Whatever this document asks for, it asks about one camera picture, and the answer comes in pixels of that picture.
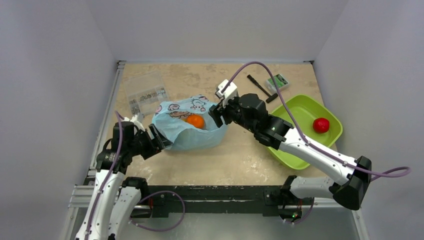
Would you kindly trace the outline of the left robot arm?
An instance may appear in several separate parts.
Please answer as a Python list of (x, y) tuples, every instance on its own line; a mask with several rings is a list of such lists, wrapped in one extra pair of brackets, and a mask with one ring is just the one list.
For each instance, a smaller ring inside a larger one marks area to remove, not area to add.
[(145, 178), (126, 176), (133, 157), (146, 160), (171, 145), (153, 124), (144, 129), (137, 120), (119, 120), (96, 157), (92, 197), (75, 239), (117, 240), (136, 204), (150, 194)]

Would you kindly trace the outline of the blue plastic bag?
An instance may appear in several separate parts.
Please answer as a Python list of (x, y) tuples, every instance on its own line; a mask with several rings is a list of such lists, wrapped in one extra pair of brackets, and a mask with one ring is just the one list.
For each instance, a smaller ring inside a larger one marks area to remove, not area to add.
[[(195, 95), (177, 101), (161, 102), (154, 113), (152, 124), (172, 142), (168, 151), (190, 151), (218, 146), (228, 129), (227, 125), (217, 127), (209, 115), (215, 103), (204, 95)], [(197, 115), (203, 118), (204, 126), (197, 128), (186, 122), (187, 118)]]

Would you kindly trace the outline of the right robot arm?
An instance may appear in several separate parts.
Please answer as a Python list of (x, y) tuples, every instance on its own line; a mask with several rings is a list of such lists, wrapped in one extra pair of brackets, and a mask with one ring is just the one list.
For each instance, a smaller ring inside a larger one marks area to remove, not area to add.
[(336, 152), (299, 133), (288, 121), (268, 113), (266, 104), (255, 93), (216, 92), (220, 102), (209, 115), (220, 127), (232, 122), (251, 132), (262, 145), (294, 155), (326, 174), (326, 177), (290, 176), (280, 196), (288, 204), (304, 198), (335, 200), (349, 210), (359, 210), (371, 182), (371, 161)]

